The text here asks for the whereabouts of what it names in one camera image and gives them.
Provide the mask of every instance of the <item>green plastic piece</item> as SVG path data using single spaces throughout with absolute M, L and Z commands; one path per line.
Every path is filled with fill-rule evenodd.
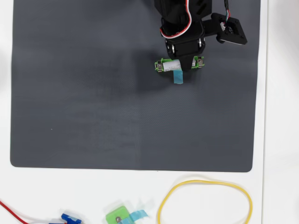
M 195 66 L 192 66 L 192 69 L 198 69 L 199 68 L 199 63 L 198 63 L 198 56 L 194 56 L 195 60 Z M 172 62 L 173 60 L 171 59 L 163 59 L 161 58 L 160 62 L 163 64 L 164 62 Z M 155 62 L 155 70 L 158 71 L 158 62 Z
M 108 224 L 117 224 L 116 218 L 120 217 L 122 220 L 128 218 L 130 216 L 127 208 L 125 206 L 121 206 L 118 209 L 110 212 L 106 215 L 106 221 Z

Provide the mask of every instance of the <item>white table surface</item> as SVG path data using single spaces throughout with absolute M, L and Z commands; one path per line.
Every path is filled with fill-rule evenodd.
M 299 3 L 296 1 L 269 3 L 264 172 L 267 0 L 261 1 L 253 168 L 248 173 L 218 173 L 13 167 L 9 159 L 13 1 L 0 0 L 0 199 L 31 217 L 51 220 L 67 210 L 86 224 L 106 223 L 105 215 L 124 204 L 130 211 L 145 209 L 150 218 L 138 223 L 153 224 L 159 204 L 175 183 L 216 179 L 236 183 L 250 193 L 254 205 L 251 224 L 260 224 L 262 214 L 266 224 L 299 223 L 299 74 L 296 71 Z M 182 187 L 170 198 L 162 219 L 165 224 L 238 224 L 244 221 L 248 208 L 246 197 L 234 189 L 192 185 Z M 18 223 L 2 208 L 0 220 L 6 224 Z

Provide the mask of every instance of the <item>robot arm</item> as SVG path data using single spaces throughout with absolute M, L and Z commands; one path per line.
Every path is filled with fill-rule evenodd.
M 192 68 L 195 56 L 205 49 L 205 37 L 216 35 L 220 43 L 247 43 L 238 19 L 230 17 L 228 0 L 224 0 L 226 15 L 212 13 L 212 0 L 154 0 L 161 14 L 161 35 L 165 38 L 168 56 L 180 60 L 183 71 Z

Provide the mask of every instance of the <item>green block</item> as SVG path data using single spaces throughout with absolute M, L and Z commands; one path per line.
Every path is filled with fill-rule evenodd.
M 129 212 L 125 206 L 121 206 L 118 209 L 110 212 L 106 215 L 108 224 L 117 224 L 116 218 L 120 217 L 122 220 L 129 217 Z

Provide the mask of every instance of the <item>yellow rubber band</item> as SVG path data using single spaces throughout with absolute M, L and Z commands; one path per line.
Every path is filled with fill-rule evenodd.
M 185 182 L 181 182 L 179 184 L 177 184 L 176 186 L 174 186 L 169 192 L 168 194 L 166 195 L 166 197 L 164 198 L 164 200 L 162 201 L 160 207 L 159 207 L 159 210 L 158 210 L 158 215 L 157 215 L 157 218 L 158 218 L 158 224 L 161 224 L 161 212 L 162 212 L 162 208 L 164 207 L 167 199 L 170 197 L 170 195 L 175 191 L 175 189 L 177 189 L 178 187 L 182 186 L 182 185 L 185 185 L 185 184 L 190 184 L 190 183 L 204 183 L 204 184 L 216 184 L 216 185 L 223 185 L 223 186 L 228 186 L 228 187 L 232 187 L 232 188 L 235 188 L 237 190 L 240 190 L 241 192 L 243 192 L 248 200 L 249 200 L 249 213 L 247 215 L 247 218 L 246 218 L 246 221 L 245 221 L 245 224 L 248 224 L 249 223 L 249 220 L 251 218 L 251 215 L 252 215 L 252 200 L 251 200 L 251 197 L 250 195 L 247 193 L 247 191 L 245 191 L 243 188 L 237 186 L 237 185 L 234 185 L 232 183 L 225 183 L 225 182 L 216 182 L 216 181 L 202 181 L 202 180 L 192 180 L 192 181 L 185 181 Z

